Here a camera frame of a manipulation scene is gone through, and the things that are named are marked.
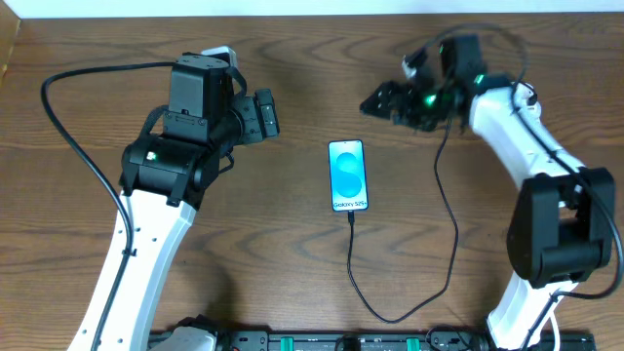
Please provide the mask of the blue screen Galaxy smartphone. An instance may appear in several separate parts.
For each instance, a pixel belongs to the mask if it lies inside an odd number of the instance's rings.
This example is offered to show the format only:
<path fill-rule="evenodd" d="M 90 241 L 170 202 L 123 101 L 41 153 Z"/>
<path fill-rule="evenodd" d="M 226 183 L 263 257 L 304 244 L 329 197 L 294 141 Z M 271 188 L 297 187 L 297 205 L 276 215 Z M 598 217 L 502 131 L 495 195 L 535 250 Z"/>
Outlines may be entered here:
<path fill-rule="evenodd" d="M 369 207 L 364 144 L 360 139 L 328 144 L 331 207 L 335 212 L 365 211 Z"/>

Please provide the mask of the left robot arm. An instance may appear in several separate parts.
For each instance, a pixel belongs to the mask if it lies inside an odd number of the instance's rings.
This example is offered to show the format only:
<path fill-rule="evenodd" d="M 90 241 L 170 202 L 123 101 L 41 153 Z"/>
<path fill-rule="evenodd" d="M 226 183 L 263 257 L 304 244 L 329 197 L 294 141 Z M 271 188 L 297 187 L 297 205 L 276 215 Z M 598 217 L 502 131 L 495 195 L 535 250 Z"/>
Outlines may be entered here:
<path fill-rule="evenodd" d="M 271 92 L 248 95 L 231 48 L 185 53 L 171 68 L 168 104 L 123 152 L 122 209 L 72 350 L 146 349 L 173 258 L 220 160 L 280 133 Z"/>

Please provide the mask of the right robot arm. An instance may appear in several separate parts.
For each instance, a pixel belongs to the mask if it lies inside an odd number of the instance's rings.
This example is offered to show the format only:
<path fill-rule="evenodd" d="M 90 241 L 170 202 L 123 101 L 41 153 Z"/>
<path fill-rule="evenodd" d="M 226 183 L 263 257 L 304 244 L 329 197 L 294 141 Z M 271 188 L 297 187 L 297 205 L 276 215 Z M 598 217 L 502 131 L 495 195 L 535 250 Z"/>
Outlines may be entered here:
<path fill-rule="evenodd" d="M 362 113 L 421 132 L 458 119 L 494 151 L 519 190 L 506 246 L 513 269 L 487 316 L 495 350 L 535 347 L 553 324 L 560 301 L 610 263 L 621 265 L 623 244 L 614 221 L 615 182 L 570 155 L 542 125 L 535 89 L 522 76 L 492 74 L 479 38 L 458 28 L 432 40 L 442 75 L 427 69 L 419 49 L 404 57 L 404 82 L 381 84 Z"/>

